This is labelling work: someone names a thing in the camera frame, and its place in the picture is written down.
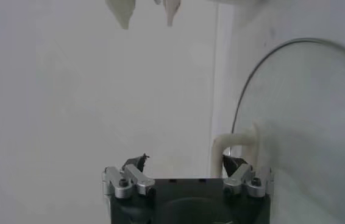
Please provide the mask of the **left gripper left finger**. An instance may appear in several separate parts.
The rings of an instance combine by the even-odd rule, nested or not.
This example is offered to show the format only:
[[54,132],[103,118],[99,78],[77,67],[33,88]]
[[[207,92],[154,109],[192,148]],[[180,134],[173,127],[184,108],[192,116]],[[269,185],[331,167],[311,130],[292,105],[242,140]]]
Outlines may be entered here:
[[114,196],[117,199],[128,199],[133,195],[153,197],[155,195],[155,180],[147,177],[143,171],[147,154],[128,159],[118,169],[109,166],[102,172],[102,191],[105,197]]

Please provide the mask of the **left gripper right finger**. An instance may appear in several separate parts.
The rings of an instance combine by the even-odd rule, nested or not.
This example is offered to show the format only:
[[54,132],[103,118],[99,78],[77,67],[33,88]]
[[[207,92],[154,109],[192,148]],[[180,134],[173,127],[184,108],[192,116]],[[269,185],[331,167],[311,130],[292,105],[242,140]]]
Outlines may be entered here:
[[274,190],[274,172],[268,166],[259,170],[242,158],[223,155],[222,164],[227,172],[223,179],[223,188],[229,195],[239,195],[246,191],[252,198],[263,198]]

